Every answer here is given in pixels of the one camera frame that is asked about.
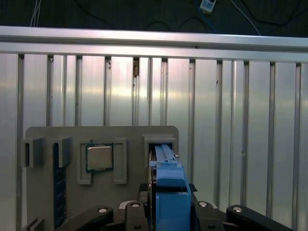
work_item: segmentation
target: black cable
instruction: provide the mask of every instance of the black cable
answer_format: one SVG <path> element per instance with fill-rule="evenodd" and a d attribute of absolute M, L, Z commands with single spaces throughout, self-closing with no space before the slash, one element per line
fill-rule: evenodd
<path fill-rule="evenodd" d="M 145 30 L 149 30 L 149 27 L 152 26 L 152 25 L 154 25 L 154 24 L 161 24 L 161 25 L 163 25 L 165 28 L 167 28 L 169 31 L 172 32 L 172 29 L 171 29 L 166 23 L 164 23 L 164 22 L 162 22 L 162 21 L 154 21 L 154 22 L 151 22 L 150 24 L 148 24 L 148 25 L 146 26 Z"/>
<path fill-rule="evenodd" d="M 275 23 L 275 22 L 270 22 L 270 21 L 265 21 L 265 20 L 261 20 L 261 19 L 258 19 L 255 17 L 255 15 L 252 13 L 252 11 L 250 10 L 249 6 L 247 5 L 247 3 L 244 2 L 244 0 L 240 0 L 241 3 L 245 6 L 245 8 L 248 10 L 249 14 L 251 15 L 251 17 L 256 21 L 256 22 L 259 22 L 259 23 L 264 23 L 264 24 L 268 24 L 268 25 L 273 25 L 273 26 L 284 26 L 285 24 L 287 24 L 293 17 L 293 15 L 295 14 L 295 12 L 297 11 L 298 7 L 299 7 L 299 4 L 301 2 L 301 0 L 298 0 L 297 1 L 297 4 L 296 4 L 296 7 L 294 8 L 294 10 L 292 11 L 289 19 L 284 22 L 284 23 Z"/>
<path fill-rule="evenodd" d="M 286 23 L 284 23 L 283 25 L 281 26 L 278 26 L 274 29 L 272 29 L 270 32 L 267 33 L 267 35 L 270 35 L 271 33 L 273 33 L 274 31 L 276 31 L 277 29 L 287 25 L 289 22 L 293 21 L 294 19 L 298 18 L 299 16 L 301 16 L 303 13 L 307 12 L 308 11 L 308 8 L 306 8 L 305 10 L 303 10 L 301 13 L 295 15 L 294 17 L 292 17 L 289 21 L 287 21 Z"/>
<path fill-rule="evenodd" d="M 90 12 L 88 12 L 85 8 L 83 8 L 83 6 L 77 1 L 77 0 L 74 0 L 74 2 L 76 3 L 76 5 L 79 7 L 79 9 L 81 9 L 85 14 L 87 14 L 88 16 L 92 17 L 92 18 L 95 18 L 103 23 L 106 23 L 107 25 L 110 25 L 109 22 L 107 22 L 105 19 L 103 18 L 100 18 L 98 16 L 95 16 L 93 14 L 91 14 Z"/>
<path fill-rule="evenodd" d="M 193 16 L 193 17 L 190 17 L 190 18 L 187 18 L 186 20 L 184 20 L 181 25 L 179 26 L 178 28 L 178 32 L 181 31 L 182 27 L 190 20 L 196 20 L 196 21 L 199 21 L 203 26 L 204 26 L 204 29 L 205 31 L 207 31 L 207 25 L 204 23 L 203 20 L 201 20 L 200 18 L 196 17 L 196 16 Z"/>

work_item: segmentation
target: screw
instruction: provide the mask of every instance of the screw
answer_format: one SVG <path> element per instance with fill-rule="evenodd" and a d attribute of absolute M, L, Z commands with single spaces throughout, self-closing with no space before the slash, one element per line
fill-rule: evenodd
<path fill-rule="evenodd" d="M 105 208 L 100 208 L 100 209 L 98 210 L 98 212 L 99 212 L 99 213 L 105 213 L 105 212 L 107 212 L 107 209 L 105 209 Z"/>
<path fill-rule="evenodd" d="M 237 212 L 237 213 L 241 213 L 242 212 L 242 209 L 239 208 L 239 207 L 234 207 L 233 208 L 233 211 Z"/>
<path fill-rule="evenodd" d="M 134 208 L 137 208 L 137 207 L 139 207 L 139 204 L 138 203 L 134 203 L 131 206 L 134 207 Z"/>
<path fill-rule="evenodd" d="M 199 205 L 200 205 L 201 207 L 207 207 L 207 203 L 205 203 L 205 202 L 199 202 Z"/>

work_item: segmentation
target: dark background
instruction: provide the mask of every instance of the dark background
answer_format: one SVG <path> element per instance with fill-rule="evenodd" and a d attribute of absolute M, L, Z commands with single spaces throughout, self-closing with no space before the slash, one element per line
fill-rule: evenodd
<path fill-rule="evenodd" d="M 201 21 L 194 0 L 77 1 L 82 8 L 105 22 L 87 15 L 75 0 L 42 0 L 38 26 L 212 33 Z M 298 0 L 242 1 L 257 19 L 277 24 L 287 22 L 298 4 Z M 241 0 L 234 2 L 252 19 Z M 0 25 L 29 26 L 34 6 L 35 0 L 0 0 Z M 299 0 L 294 16 L 307 8 L 308 0 Z M 191 17 L 194 19 L 183 24 Z M 216 29 L 216 33 L 256 35 L 253 27 L 230 0 L 217 0 L 213 12 L 206 17 Z M 262 35 L 308 37 L 308 10 L 277 29 L 274 25 L 259 23 L 253 19 L 252 21 Z"/>

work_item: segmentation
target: corrugated metal wall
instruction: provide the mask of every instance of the corrugated metal wall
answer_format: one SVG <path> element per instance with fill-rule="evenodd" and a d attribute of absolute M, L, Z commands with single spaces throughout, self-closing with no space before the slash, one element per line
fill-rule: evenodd
<path fill-rule="evenodd" d="M 0 54 L 4 228 L 29 127 L 116 125 L 176 126 L 199 200 L 308 229 L 308 64 L 38 54 Z"/>

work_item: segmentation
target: cable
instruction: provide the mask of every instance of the cable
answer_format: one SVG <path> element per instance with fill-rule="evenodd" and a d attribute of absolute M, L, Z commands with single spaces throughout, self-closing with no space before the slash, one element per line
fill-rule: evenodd
<path fill-rule="evenodd" d="M 207 25 L 204 23 L 204 21 L 202 21 L 200 18 L 196 17 L 196 16 L 193 16 L 193 17 L 190 17 L 188 19 L 186 19 L 184 22 L 181 23 L 181 25 L 179 26 L 178 28 L 178 32 L 181 31 L 182 27 L 190 20 L 196 20 L 196 21 L 199 21 L 203 26 L 204 26 L 204 29 L 205 31 L 207 31 Z"/>
<path fill-rule="evenodd" d="M 34 10 L 33 10 L 32 18 L 31 18 L 30 26 L 32 26 L 33 19 L 34 19 L 35 15 L 36 15 L 36 12 L 37 12 L 37 6 L 38 6 L 38 0 L 36 0 L 36 2 L 35 2 L 35 6 L 34 6 Z"/>
<path fill-rule="evenodd" d="M 164 22 L 162 22 L 162 21 L 154 21 L 154 22 L 151 22 L 150 24 L 148 24 L 148 25 L 146 26 L 145 30 L 149 30 L 149 27 L 152 26 L 152 25 L 154 25 L 154 24 L 161 24 L 161 25 L 163 25 L 165 28 L 167 28 L 169 31 L 172 31 L 172 29 L 171 29 L 166 23 L 164 23 Z"/>
<path fill-rule="evenodd" d="M 295 15 L 294 17 L 292 17 L 289 21 L 285 22 L 284 24 L 282 24 L 281 26 L 278 26 L 274 29 L 272 29 L 270 32 L 267 33 L 267 35 L 270 35 L 271 33 L 273 33 L 274 31 L 276 31 L 277 29 L 287 25 L 289 22 L 293 21 L 294 19 L 298 18 L 299 16 L 301 16 L 303 13 L 307 12 L 308 8 L 304 9 L 301 13 Z"/>
<path fill-rule="evenodd" d="M 292 11 L 292 13 L 291 13 L 289 19 L 288 19 L 286 22 L 284 22 L 284 23 L 275 23 L 275 22 L 265 21 L 265 20 L 261 20 L 261 19 L 256 18 L 256 17 L 254 16 L 254 14 L 252 13 L 251 9 L 249 8 L 249 6 L 247 5 L 247 3 L 244 2 L 244 0 L 240 0 L 240 1 L 241 1 L 241 3 L 245 6 L 245 8 L 248 10 L 248 12 L 249 12 L 249 14 L 251 15 L 251 17 L 252 17 L 256 22 L 258 22 L 258 23 L 264 23 L 264 24 L 268 24 L 268 25 L 272 25 L 272 26 L 283 26 L 283 25 L 285 25 L 286 23 L 288 23 L 288 22 L 291 20 L 291 18 L 293 17 L 293 15 L 295 14 L 295 12 L 297 11 L 297 9 L 298 9 L 298 7 L 299 7 L 299 4 L 300 4 L 300 2 L 301 2 L 301 0 L 298 0 L 298 1 L 297 1 L 296 7 L 295 7 L 294 10 Z"/>
<path fill-rule="evenodd" d="M 79 9 L 81 9 L 85 14 L 87 14 L 88 16 L 92 17 L 92 18 L 95 18 L 101 22 L 104 22 L 106 23 L 107 25 L 110 25 L 106 20 L 104 20 L 103 18 L 100 18 L 98 16 L 95 16 L 93 14 L 91 14 L 90 12 L 88 12 L 85 8 L 83 8 L 83 6 L 77 1 L 77 0 L 74 0 L 74 2 L 76 3 L 76 5 L 79 7 Z"/>
<path fill-rule="evenodd" d="M 37 24 L 36 24 L 36 27 L 38 27 L 38 24 L 39 24 L 39 14 L 40 14 L 40 4 L 41 4 L 42 0 L 39 1 L 39 4 L 38 4 L 38 18 L 37 18 Z"/>
<path fill-rule="evenodd" d="M 250 22 L 250 24 L 254 27 L 255 31 L 258 33 L 258 35 L 261 35 L 258 29 L 256 28 L 255 24 L 247 17 L 247 15 L 234 3 L 233 0 L 230 0 L 232 4 L 235 6 L 235 8 Z"/>
<path fill-rule="evenodd" d="M 197 8 L 197 11 L 199 12 L 200 16 L 203 18 L 203 20 L 206 22 L 206 24 L 213 30 L 216 31 L 213 26 L 209 23 L 209 21 L 206 19 L 206 17 L 201 13 L 201 11 L 199 10 L 198 4 L 197 4 L 197 0 L 194 0 L 194 4 Z"/>

